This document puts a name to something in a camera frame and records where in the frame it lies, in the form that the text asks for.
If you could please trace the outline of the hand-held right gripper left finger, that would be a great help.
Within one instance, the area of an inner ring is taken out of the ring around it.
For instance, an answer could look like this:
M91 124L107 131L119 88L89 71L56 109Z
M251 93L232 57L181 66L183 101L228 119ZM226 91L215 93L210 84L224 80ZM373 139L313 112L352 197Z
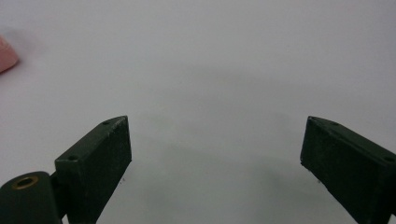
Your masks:
M101 122L55 160L68 190L70 224L96 223L131 161L126 116Z

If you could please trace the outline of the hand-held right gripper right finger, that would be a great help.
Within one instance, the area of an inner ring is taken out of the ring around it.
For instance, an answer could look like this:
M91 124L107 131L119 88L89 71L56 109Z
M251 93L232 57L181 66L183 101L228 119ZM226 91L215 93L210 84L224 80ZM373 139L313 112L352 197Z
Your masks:
M396 154L310 116L300 160L359 224L388 224L396 216Z

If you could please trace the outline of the pink object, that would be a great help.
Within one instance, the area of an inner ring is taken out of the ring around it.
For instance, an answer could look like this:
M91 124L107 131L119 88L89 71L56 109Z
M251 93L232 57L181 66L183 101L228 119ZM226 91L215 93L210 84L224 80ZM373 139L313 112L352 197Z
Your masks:
M3 73L19 62L15 49L0 35L0 73Z

